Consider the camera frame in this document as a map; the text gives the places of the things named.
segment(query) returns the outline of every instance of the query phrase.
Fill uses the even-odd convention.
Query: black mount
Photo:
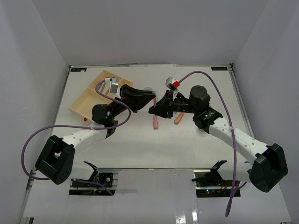
[[[249,170],[251,183],[262,192],[269,192],[288,174],[284,150],[278,144],[267,146],[262,154],[257,154],[252,169]]]
[[[216,162],[216,164],[210,169],[210,172],[205,173],[203,176],[191,179],[192,182],[196,182],[196,185],[200,187],[200,183],[204,183],[207,186],[219,186],[224,180],[218,173],[220,166],[227,162],[226,160],[221,160]]]
[[[36,161],[36,169],[41,171],[55,184],[63,183],[71,174],[75,149],[62,138],[53,135],[48,138],[41,154]]]

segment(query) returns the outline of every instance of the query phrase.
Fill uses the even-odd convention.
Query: white wall
[[[285,150],[289,174],[281,189],[292,223],[299,223],[298,65],[299,2],[271,0],[235,62],[235,75],[256,138]]]
[[[53,122],[67,66],[31,0],[0,1],[0,219],[18,222],[27,176],[21,149],[35,130]],[[26,153],[34,167],[47,132]]]
[[[68,65],[234,62],[268,0],[33,0]]]

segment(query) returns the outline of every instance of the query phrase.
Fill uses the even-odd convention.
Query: cable
[[[219,97],[220,97],[220,100],[223,104],[223,107],[225,109],[225,112],[228,116],[228,123],[229,125],[231,126],[231,132],[232,132],[232,138],[233,138],[233,149],[234,149],[234,171],[233,171],[233,182],[232,182],[232,189],[230,191],[230,196],[229,196],[229,201],[228,201],[228,205],[226,207],[226,211],[225,211],[225,217],[228,217],[229,215],[229,212],[230,212],[230,207],[231,207],[231,204],[232,204],[232,201],[233,201],[233,197],[235,195],[235,176],[236,176],[236,172],[237,172],[237,147],[236,147],[236,142],[235,142],[235,132],[234,132],[234,128],[233,128],[233,123],[232,123],[232,119],[230,117],[230,114],[228,112],[228,108],[224,102],[224,99],[216,85],[216,83],[213,81],[213,79],[205,72],[203,71],[193,71],[189,74],[187,74],[185,77],[183,77],[179,83],[183,82],[186,78],[188,78],[190,75],[193,75],[194,73],[201,73],[203,75],[205,75],[206,77],[208,77],[208,79],[211,81],[211,83],[213,84],[214,88],[216,89]]]
[[[104,188],[110,195],[113,196],[113,194],[111,193],[111,191],[108,190],[108,188],[106,188],[103,184],[96,183],[96,182],[91,182],[91,181],[84,181],[84,180],[81,180],[81,179],[76,180],[76,181],[78,181],[78,182],[80,182],[80,183],[88,183],[88,184],[95,184],[95,185],[98,185],[98,186],[100,186],[101,188]]]
[[[105,185],[106,183],[102,183],[102,185]],[[101,186],[98,186],[97,187],[97,190],[99,190],[101,188]]]
[[[239,189],[239,185],[240,185],[240,183],[241,183],[241,181],[238,181],[238,183],[236,184],[236,186],[235,186],[235,189],[236,189],[236,190]]]
[[[99,88],[100,86],[104,83],[105,81],[102,80],[101,82],[99,82],[96,87],[95,87],[95,90],[98,94],[100,94],[101,96],[107,98],[107,99],[110,99],[116,103],[119,103],[120,105],[124,106],[128,111],[129,111],[129,115],[127,117],[127,119],[125,119],[123,122],[121,122],[120,124],[118,125],[115,125],[115,126],[112,126],[112,127],[93,127],[94,130],[104,130],[104,129],[112,129],[112,128],[115,128],[115,127],[119,127],[119,126],[122,126],[123,124],[125,124],[131,117],[131,110],[130,108],[124,104],[123,102],[121,101],[118,101],[116,99],[113,99],[111,97],[108,97],[102,93],[99,92]],[[25,150],[26,150],[26,147],[28,145],[28,143],[31,141],[31,139],[36,136],[38,133],[44,131],[44,130],[47,130],[47,129],[50,129],[50,128],[54,128],[54,127],[71,127],[71,128],[79,128],[79,129],[91,129],[90,127],[86,127],[86,126],[75,126],[75,125],[50,125],[50,126],[46,126],[46,127],[43,127],[39,130],[37,130],[36,132],[34,132],[28,139],[27,141],[25,142],[24,146],[23,146],[23,149],[22,149],[22,154],[21,154],[21,165],[22,165],[22,169],[24,171],[24,173],[29,177],[29,178],[32,178],[34,180],[48,180],[48,178],[41,178],[41,177],[36,177],[36,176],[33,176],[31,175],[27,170],[26,170],[26,167],[25,167],[25,159],[24,159],[24,156],[25,156]]]
[[[218,189],[217,191],[220,191],[220,190],[222,190],[222,189],[223,189],[223,187],[225,187],[225,183],[226,183],[226,182],[223,182],[223,184],[222,184],[221,188],[220,188],[220,189]]]
[[[244,182],[244,184],[242,184],[240,187],[238,187],[237,190],[240,190],[242,187],[244,187],[247,184],[247,182]]]
[[[224,189],[221,190],[221,192],[225,191],[227,188],[228,188],[228,181],[226,181],[226,185],[225,185]]]

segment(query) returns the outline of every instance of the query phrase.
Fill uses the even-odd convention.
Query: white table
[[[227,104],[233,125],[248,133],[250,127],[238,103],[234,78],[229,71],[211,71],[211,67],[177,65],[134,65],[127,67],[91,67],[86,72],[70,72],[55,124],[86,125],[69,110],[69,106],[105,69],[133,82],[133,87],[150,86],[161,98],[169,76],[182,78],[189,72],[201,70],[213,78]],[[211,106],[226,117],[223,105],[210,81],[194,74],[180,86],[189,97],[192,86],[206,87]],[[221,140],[198,130],[191,114],[185,114],[178,126],[173,119],[158,118],[159,129],[153,130],[148,104],[124,126],[118,127],[108,139],[97,142],[75,157],[105,168],[210,168],[218,160],[233,166],[233,150]],[[127,112],[119,115],[122,121]],[[57,128],[53,134],[64,136],[77,129]],[[245,159],[238,154],[238,163]],[[35,181],[24,217],[35,217],[36,223],[280,223],[290,217],[279,185],[263,193],[251,184],[235,198],[229,218],[224,217],[228,198],[198,198],[190,183],[191,171],[127,170],[121,171],[118,189],[136,189],[137,194],[109,196],[69,196],[70,182],[55,185],[50,181]]]

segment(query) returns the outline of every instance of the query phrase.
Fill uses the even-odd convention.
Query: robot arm
[[[155,97],[152,91],[134,89],[126,84],[119,88],[115,78],[109,78],[107,81],[110,82],[110,93],[116,96],[115,99],[126,104],[135,113]],[[94,122],[90,129],[62,138],[55,135],[49,137],[36,161],[36,169],[55,184],[61,184],[68,178],[90,179],[96,167],[88,162],[73,162],[74,156],[89,145],[111,136],[116,127],[101,130],[96,128],[116,126],[118,121],[114,118],[125,110],[126,107],[117,102],[95,105],[92,110]]]
[[[166,86],[170,90],[166,91],[155,107],[149,109],[150,114],[171,118],[173,112],[193,113],[193,121],[199,129],[233,146],[231,127],[222,114],[210,107],[210,96],[203,86],[192,87],[189,98],[178,92],[179,83],[176,79],[168,78]],[[263,192],[270,191],[288,173],[282,147],[257,141],[238,128],[234,128],[234,131],[237,151],[249,162],[238,165],[236,179],[251,182]],[[230,180],[233,170],[226,161],[219,161],[208,175],[221,182]]]

